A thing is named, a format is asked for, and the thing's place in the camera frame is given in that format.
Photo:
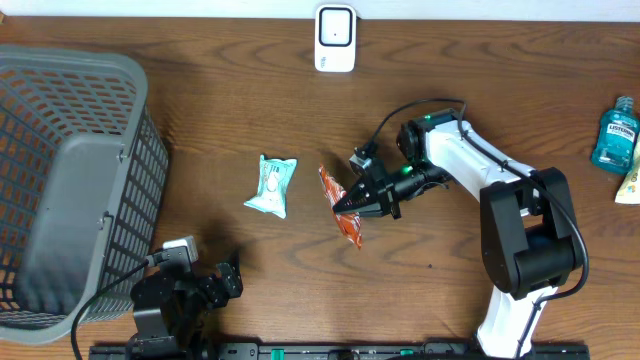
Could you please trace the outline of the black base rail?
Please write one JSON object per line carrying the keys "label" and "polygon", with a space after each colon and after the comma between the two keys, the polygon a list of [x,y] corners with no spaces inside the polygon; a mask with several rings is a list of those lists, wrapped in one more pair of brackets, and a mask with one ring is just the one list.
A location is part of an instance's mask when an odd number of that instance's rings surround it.
{"label": "black base rail", "polygon": [[[218,359],[218,360],[382,360],[382,359],[509,359],[485,355],[465,342],[436,341],[423,345],[259,345],[221,343],[184,355],[143,355],[134,345],[93,346],[88,359]],[[589,360],[586,345],[534,345],[518,359]]]}

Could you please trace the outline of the white barcode scanner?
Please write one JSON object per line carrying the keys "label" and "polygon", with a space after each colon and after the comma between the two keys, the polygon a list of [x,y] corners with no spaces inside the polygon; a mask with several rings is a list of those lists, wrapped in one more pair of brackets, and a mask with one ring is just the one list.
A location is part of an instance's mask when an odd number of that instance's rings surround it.
{"label": "white barcode scanner", "polygon": [[357,14],[353,7],[323,4],[316,10],[314,66],[319,72],[348,73],[355,67]]}

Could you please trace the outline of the grey plastic shopping basket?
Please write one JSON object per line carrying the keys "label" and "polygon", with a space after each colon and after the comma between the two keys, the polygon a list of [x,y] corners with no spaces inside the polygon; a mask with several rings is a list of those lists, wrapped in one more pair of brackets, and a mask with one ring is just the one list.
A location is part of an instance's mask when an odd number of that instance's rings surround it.
{"label": "grey plastic shopping basket", "polygon": [[46,344],[125,314],[168,152],[141,66],[117,54],[1,49],[1,336]]}

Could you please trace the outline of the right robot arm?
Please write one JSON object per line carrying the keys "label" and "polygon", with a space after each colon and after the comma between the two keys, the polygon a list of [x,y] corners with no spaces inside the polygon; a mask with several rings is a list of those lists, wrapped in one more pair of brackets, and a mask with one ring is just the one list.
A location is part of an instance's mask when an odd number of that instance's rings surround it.
{"label": "right robot arm", "polygon": [[556,168],[537,170],[479,136],[463,111],[446,109],[404,123],[396,144],[406,164],[394,173],[375,143],[350,159],[356,184],[334,205],[336,214],[399,218],[399,205],[454,181],[479,203],[481,257],[493,290],[476,332],[488,357],[532,353],[531,337],[544,306],[583,287],[564,284],[575,270],[586,278],[586,244],[568,182]]}

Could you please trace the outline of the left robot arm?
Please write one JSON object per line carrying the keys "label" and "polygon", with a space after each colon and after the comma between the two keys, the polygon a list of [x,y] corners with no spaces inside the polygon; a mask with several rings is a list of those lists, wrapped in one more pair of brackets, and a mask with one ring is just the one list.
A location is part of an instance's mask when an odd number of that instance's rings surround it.
{"label": "left robot arm", "polygon": [[216,265],[209,276],[193,272],[185,246],[148,257],[158,271],[137,282],[130,295],[137,333],[125,346],[126,359],[197,359],[218,357],[203,335],[204,315],[225,307],[243,292],[239,254]]}

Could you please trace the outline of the red chocolate bar wrapper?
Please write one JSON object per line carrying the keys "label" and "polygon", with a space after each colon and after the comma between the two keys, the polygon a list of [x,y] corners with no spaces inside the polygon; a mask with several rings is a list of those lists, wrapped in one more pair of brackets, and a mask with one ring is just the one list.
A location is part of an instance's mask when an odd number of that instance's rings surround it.
{"label": "red chocolate bar wrapper", "polygon": [[333,206],[342,200],[347,192],[327,171],[324,165],[318,169],[319,177],[323,187],[323,193],[330,204],[334,220],[341,233],[358,249],[362,247],[361,220],[358,213],[339,215],[333,210]]}

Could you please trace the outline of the teal mouthwash bottle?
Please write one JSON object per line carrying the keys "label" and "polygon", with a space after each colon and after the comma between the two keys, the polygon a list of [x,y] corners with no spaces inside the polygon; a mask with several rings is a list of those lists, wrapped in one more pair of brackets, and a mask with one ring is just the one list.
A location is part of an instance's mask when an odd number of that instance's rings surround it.
{"label": "teal mouthwash bottle", "polygon": [[633,166],[633,152],[639,135],[639,120],[633,113],[634,100],[616,99],[615,105],[600,119],[600,130],[591,162],[618,175],[626,175]]}

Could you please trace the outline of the yellow snack bag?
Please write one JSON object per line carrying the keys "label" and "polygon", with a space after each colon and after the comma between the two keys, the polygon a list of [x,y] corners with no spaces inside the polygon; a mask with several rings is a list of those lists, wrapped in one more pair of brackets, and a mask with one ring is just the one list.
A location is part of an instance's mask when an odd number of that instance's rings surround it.
{"label": "yellow snack bag", "polygon": [[639,167],[640,167],[640,141],[636,141],[633,153],[633,165],[623,180],[614,201],[623,205],[640,204]]}

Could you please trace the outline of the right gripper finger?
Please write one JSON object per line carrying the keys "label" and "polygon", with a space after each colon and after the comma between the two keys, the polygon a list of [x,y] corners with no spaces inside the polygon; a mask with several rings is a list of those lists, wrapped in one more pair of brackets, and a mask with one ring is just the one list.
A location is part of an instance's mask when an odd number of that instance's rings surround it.
{"label": "right gripper finger", "polygon": [[359,200],[343,198],[333,206],[337,215],[358,214],[360,217],[383,217],[387,215],[383,205],[376,199]]}
{"label": "right gripper finger", "polygon": [[372,204],[371,194],[366,183],[358,181],[351,189],[332,207],[335,213],[358,213]]}

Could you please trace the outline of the mint green snack packet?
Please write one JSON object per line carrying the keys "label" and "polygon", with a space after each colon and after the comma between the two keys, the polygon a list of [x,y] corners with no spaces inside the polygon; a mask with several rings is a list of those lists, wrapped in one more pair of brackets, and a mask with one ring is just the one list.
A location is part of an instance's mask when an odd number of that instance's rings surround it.
{"label": "mint green snack packet", "polygon": [[296,159],[272,159],[261,154],[257,193],[245,201],[244,205],[285,219],[287,216],[286,192],[297,163]]}

